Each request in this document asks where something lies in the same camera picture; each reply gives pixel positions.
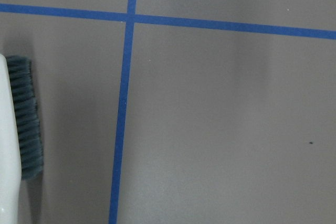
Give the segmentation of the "beige hand brush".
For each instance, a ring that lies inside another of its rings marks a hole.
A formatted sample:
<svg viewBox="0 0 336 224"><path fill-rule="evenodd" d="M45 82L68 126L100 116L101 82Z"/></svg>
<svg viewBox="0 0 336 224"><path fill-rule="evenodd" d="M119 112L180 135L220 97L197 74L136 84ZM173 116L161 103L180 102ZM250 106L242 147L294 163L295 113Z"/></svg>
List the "beige hand brush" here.
<svg viewBox="0 0 336 224"><path fill-rule="evenodd" d="M31 60L1 56L1 223L17 223L21 182L43 171Z"/></svg>

